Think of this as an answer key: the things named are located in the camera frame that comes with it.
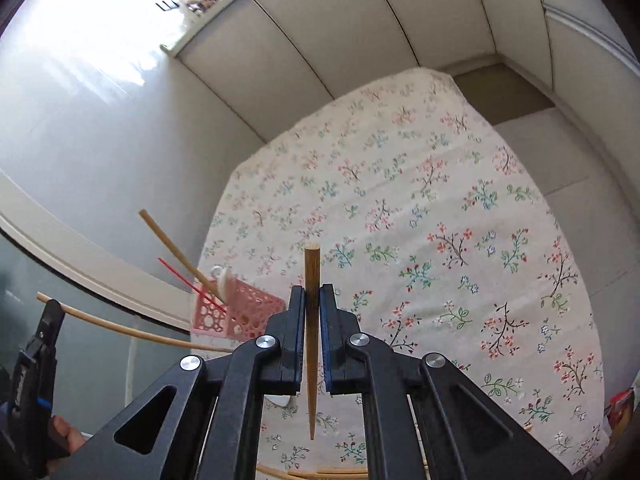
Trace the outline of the person's hand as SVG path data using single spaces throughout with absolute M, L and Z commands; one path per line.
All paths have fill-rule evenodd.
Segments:
M 87 442 L 85 436 L 62 416 L 50 418 L 48 425 L 47 460 L 59 460 L 77 452 Z

